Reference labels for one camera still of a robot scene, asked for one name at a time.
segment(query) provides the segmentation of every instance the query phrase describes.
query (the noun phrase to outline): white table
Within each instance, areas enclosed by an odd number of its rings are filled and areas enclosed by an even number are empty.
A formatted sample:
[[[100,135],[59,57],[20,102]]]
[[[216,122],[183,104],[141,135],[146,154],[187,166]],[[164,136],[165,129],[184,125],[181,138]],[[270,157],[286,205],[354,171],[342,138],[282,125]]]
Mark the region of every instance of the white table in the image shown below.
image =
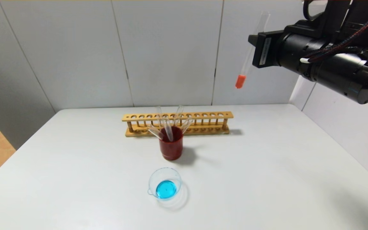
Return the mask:
[[[185,136],[178,163],[124,137],[122,115],[153,108],[58,112],[0,168],[0,230],[368,229],[368,172],[294,106],[186,111],[232,111],[232,134]],[[147,194],[161,167],[186,185],[181,209]]]

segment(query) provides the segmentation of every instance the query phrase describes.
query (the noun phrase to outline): wall seam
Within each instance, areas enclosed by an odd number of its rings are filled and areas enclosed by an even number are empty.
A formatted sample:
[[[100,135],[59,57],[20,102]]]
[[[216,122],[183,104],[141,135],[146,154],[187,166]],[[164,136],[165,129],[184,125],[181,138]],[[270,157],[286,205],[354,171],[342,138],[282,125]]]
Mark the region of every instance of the wall seam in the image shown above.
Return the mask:
[[[215,70],[214,70],[214,81],[212,85],[212,98],[211,98],[211,105],[214,101],[214,90],[215,90],[215,79],[217,75],[217,64],[218,64],[218,52],[219,52],[219,40],[221,39],[221,27],[222,27],[222,17],[224,16],[224,0],[222,0],[222,7],[221,7],[221,21],[219,22],[219,33],[218,33],[218,46],[217,46],[217,57],[215,59]]]
[[[133,107],[135,107],[134,106],[134,100],[133,100],[133,93],[132,93],[132,89],[131,89],[131,86],[130,86],[129,75],[127,73],[126,60],[124,58],[123,47],[121,46],[121,39],[120,39],[119,27],[117,26],[117,20],[116,20],[116,12],[114,11],[114,5],[113,5],[113,1],[112,0],[110,1],[110,4],[111,4],[111,10],[113,11],[114,23],[116,24],[116,32],[117,32],[117,36],[119,38],[119,44],[120,44],[121,55],[123,57],[124,69],[126,70],[126,77],[127,77],[127,84],[129,85],[130,98],[132,100]]]
[[[316,86],[316,84],[317,84],[316,82],[313,84],[312,90],[310,91],[310,94],[309,94],[308,98],[306,99],[305,104],[304,104],[304,105],[303,105],[303,107],[302,107],[302,112],[303,112],[303,110],[304,110],[304,108],[305,108],[306,104],[308,103],[308,100],[309,100],[309,98],[310,98],[310,96],[311,96],[311,93],[313,92],[314,87]]]
[[[13,36],[14,36],[14,38],[15,38],[16,42],[18,43],[19,48],[20,48],[20,49],[21,49],[21,51],[22,51],[22,54],[24,54],[25,60],[27,61],[27,63],[28,63],[28,65],[29,65],[29,67],[31,68],[32,73],[34,74],[36,81],[38,82],[39,86],[41,87],[42,92],[43,92],[43,94],[45,95],[46,99],[48,100],[48,103],[49,103],[49,105],[51,106],[52,110],[54,111],[54,113],[57,113],[57,112],[56,112],[56,110],[55,110],[55,108],[52,106],[52,103],[51,103],[51,101],[49,100],[49,97],[48,97],[48,96],[47,96],[47,94],[45,93],[45,90],[43,89],[41,82],[39,81],[38,77],[36,76],[36,73],[35,73],[34,69],[32,68],[31,63],[29,62],[29,60],[28,60],[28,58],[27,58],[27,56],[26,56],[26,54],[25,54],[24,50],[22,49],[21,44],[19,43],[18,37],[16,36],[15,31],[13,30],[13,28],[12,28],[12,26],[11,26],[11,23],[9,22],[9,19],[8,19],[8,17],[6,16],[6,13],[5,13],[4,7],[3,7],[3,5],[2,5],[2,3],[1,3],[1,0],[0,0],[0,6],[1,6],[1,9],[2,9],[2,11],[3,11],[3,13],[4,13],[5,19],[6,19],[6,21],[8,22],[9,28],[11,29],[12,34],[13,34]]]

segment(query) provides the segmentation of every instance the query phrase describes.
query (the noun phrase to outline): blue liquid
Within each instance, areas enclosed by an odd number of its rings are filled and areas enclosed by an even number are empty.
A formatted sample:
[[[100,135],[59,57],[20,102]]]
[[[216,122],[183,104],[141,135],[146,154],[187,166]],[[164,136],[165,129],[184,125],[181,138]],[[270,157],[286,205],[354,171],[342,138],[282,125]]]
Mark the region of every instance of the blue liquid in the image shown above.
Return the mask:
[[[161,183],[159,183],[159,185],[157,185],[156,193],[158,198],[167,199],[175,195],[176,190],[177,188],[172,181],[164,180]]]

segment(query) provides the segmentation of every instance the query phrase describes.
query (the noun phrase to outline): white wall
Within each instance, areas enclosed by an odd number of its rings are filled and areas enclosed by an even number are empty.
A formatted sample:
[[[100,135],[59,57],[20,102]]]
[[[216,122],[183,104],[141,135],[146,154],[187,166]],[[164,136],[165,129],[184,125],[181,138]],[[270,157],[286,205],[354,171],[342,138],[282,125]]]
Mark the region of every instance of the white wall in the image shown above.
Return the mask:
[[[0,130],[18,148],[53,115],[0,6]]]
[[[315,84],[315,82],[306,80],[302,76],[299,76],[292,95],[289,98],[289,104],[292,104],[298,109],[303,110]]]
[[[134,105],[211,105],[222,1],[113,5]]]
[[[56,111],[133,106],[110,1],[1,1]]]
[[[368,103],[316,84],[303,112],[368,170]]]

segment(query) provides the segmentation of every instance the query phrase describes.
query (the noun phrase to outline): black cable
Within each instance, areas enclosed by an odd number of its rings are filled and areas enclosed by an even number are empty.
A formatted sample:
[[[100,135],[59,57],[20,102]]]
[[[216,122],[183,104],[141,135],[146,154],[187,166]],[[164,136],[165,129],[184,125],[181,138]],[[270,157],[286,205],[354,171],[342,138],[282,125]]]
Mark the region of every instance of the black cable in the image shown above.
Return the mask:
[[[313,17],[309,14],[309,4],[313,2],[313,0],[305,0],[303,2],[303,16],[305,16],[305,19],[308,21],[313,21]]]
[[[314,50],[314,51],[308,53],[307,55],[305,55],[304,58],[309,58],[308,62],[321,61],[326,56],[331,55],[333,53],[336,53],[339,50],[341,50],[342,48],[345,48],[346,46],[348,46],[350,43],[352,43],[352,41],[354,41],[354,39],[358,38],[367,28],[368,28],[368,21],[359,30],[357,30],[354,34],[352,34],[351,36],[346,38],[341,43],[336,44],[336,45],[332,45],[332,46],[327,47],[327,48]]]

